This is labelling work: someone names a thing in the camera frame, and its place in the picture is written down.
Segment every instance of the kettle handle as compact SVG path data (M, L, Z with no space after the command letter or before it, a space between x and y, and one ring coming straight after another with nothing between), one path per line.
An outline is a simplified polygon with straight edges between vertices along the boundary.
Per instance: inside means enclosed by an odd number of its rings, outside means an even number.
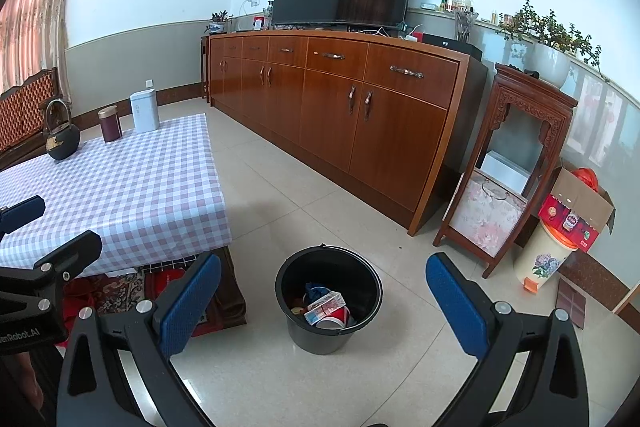
M47 108L44 110L44 123L47 126L47 130L49 131L49 133L51 133L52 129L51 126L49 124L49 113L50 113L50 109L51 106L55 103L61 103L63 105L63 107L66 110L66 121L71 124L71 113L69 113L69 108L66 107L66 103L61 99L61 98L54 98L53 100L51 100L48 104L47 104Z

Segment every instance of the curtain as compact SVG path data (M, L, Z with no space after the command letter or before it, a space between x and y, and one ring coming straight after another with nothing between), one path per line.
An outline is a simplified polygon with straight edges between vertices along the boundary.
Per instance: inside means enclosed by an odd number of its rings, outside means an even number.
M20 86L32 74L58 68L60 88L70 102L66 80L65 0L7 0L0 9L0 92Z

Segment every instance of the tablecloth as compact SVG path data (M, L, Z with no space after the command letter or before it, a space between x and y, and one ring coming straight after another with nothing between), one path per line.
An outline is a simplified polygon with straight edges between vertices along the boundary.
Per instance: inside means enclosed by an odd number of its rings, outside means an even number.
M0 266L31 268L85 230L102 238L94 275L180 259L231 243L225 200L204 114L105 143L81 144L66 160L49 155L0 172L0 206L31 196L44 216L6 235Z

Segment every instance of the drawer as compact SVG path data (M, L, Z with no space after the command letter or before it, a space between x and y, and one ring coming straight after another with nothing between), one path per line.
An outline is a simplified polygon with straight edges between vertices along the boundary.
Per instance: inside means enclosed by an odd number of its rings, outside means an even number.
M242 37L242 58L252 58L253 60L266 60L269 38L265 37Z
M269 37L269 62L305 67L307 37Z
M306 66L310 70L362 80L367 47L366 42L311 37L306 52Z
M242 57L242 37L223 40L225 41L225 57Z
M448 108L458 63L392 46L370 44L365 82Z

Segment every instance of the wooden cabinet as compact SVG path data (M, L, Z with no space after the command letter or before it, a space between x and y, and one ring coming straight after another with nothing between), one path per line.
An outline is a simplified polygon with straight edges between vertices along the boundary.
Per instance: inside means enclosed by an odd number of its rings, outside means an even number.
M364 84L349 173L414 210L447 112L410 96Z
M486 83L480 62L337 31L208 38L215 107L412 235L453 193Z
M242 114L264 126L267 125L267 72L265 62L242 61Z
M307 70L300 145L348 172L361 97L362 82Z
M209 103L218 100L224 103L223 66L224 66L224 41L221 39L209 39Z
M299 143L305 70L269 63L266 80L267 127L293 143Z
M223 65L225 104L230 108L240 111L242 107L242 59L225 57Z

